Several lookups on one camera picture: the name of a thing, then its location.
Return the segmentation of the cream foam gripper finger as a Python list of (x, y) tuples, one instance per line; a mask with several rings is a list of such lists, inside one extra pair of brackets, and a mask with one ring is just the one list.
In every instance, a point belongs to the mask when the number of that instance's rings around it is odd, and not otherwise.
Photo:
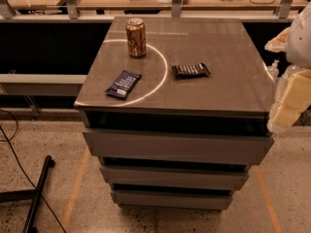
[(276, 37), (266, 43), (264, 48), (271, 52), (285, 52), (287, 49), (287, 42), (290, 28), (284, 29)]
[(311, 70), (287, 69), (277, 83), (269, 131), (286, 131), (311, 106)]

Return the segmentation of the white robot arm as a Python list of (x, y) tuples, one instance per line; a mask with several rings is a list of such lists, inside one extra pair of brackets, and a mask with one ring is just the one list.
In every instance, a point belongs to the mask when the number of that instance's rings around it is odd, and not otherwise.
[(290, 27), (268, 41), (264, 48), (284, 52), (291, 63), (277, 83), (267, 123), (268, 130), (278, 134), (293, 126), (311, 106), (311, 2)]

